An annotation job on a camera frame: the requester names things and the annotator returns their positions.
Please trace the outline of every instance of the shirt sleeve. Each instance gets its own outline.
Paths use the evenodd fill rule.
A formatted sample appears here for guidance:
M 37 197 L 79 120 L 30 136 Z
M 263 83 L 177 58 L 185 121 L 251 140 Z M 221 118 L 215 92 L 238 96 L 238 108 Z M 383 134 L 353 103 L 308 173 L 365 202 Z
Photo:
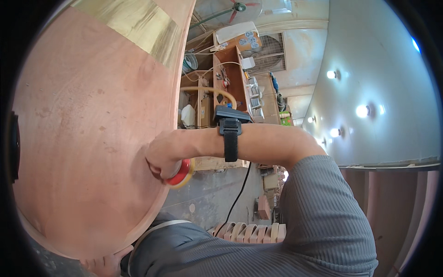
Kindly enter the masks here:
M 373 272 L 378 265 L 369 222 L 330 156 L 310 156 L 293 167 L 280 207 L 287 250 L 340 272 Z

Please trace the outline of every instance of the yellow hose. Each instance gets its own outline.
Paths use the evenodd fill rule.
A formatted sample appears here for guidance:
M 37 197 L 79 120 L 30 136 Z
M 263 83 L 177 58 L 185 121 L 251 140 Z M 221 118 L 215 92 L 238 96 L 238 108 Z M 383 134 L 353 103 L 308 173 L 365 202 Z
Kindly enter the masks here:
M 209 90 L 209 91 L 214 92 L 214 97 L 217 97 L 217 95 L 221 94 L 221 95 L 225 96 L 226 98 L 228 98 L 232 103 L 232 108 L 237 109 L 237 101 L 235 100 L 234 96 L 232 96 L 232 94 L 230 94 L 229 92 L 226 92 L 224 90 L 219 90 L 219 89 L 209 87 L 209 86 L 184 86 L 184 87 L 181 87 L 180 90 Z

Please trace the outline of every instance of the wrist strap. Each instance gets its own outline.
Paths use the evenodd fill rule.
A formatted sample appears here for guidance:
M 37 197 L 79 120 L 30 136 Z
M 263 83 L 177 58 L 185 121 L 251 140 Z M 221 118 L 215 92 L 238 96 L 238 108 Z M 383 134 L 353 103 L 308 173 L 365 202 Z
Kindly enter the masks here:
M 238 157 L 237 131 L 224 130 L 223 139 L 225 141 L 225 162 L 236 162 Z

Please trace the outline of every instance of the wrist-mounted device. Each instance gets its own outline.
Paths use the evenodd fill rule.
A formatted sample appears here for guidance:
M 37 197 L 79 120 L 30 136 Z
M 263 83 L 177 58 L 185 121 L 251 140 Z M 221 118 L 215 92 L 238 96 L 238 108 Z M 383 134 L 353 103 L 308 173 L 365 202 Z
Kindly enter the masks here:
M 252 122 L 250 115 L 236 109 L 217 105 L 214 110 L 214 121 L 220 126 L 220 135 L 223 136 L 225 142 L 225 161 L 237 161 L 237 137 L 241 135 L 241 124 Z

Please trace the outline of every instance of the ceiling fan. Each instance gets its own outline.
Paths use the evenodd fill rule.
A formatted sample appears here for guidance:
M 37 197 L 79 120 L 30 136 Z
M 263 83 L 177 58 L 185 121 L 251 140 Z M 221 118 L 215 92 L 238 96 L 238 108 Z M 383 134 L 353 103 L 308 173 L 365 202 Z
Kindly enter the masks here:
M 217 18 L 220 22 L 227 25 L 252 21 L 256 19 L 261 13 L 262 10 L 261 0 L 242 0 L 241 2 L 236 2 L 235 0 L 230 0 L 230 1 L 233 3 L 232 6 L 229 3 L 227 3 L 227 0 L 212 2 L 211 9 L 213 11 L 214 10 L 216 11 L 222 10 L 222 11 L 214 12 L 212 16 L 209 16 L 208 18 L 196 24 L 191 25 L 189 29 L 197 27 L 198 25 L 205 23 L 206 21 L 209 21 L 214 18 Z

